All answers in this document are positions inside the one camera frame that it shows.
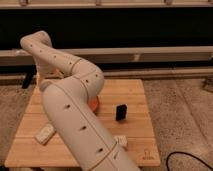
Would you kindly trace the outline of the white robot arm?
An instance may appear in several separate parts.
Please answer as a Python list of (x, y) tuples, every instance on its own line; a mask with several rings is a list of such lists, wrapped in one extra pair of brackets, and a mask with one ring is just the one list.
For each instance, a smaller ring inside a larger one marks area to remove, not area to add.
[(40, 85), (48, 119), (83, 171), (140, 171), (88, 106), (103, 88), (103, 72), (92, 62), (56, 50), (44, 31), (23, 37), (41, 76), (58, 69), (66, 75)]

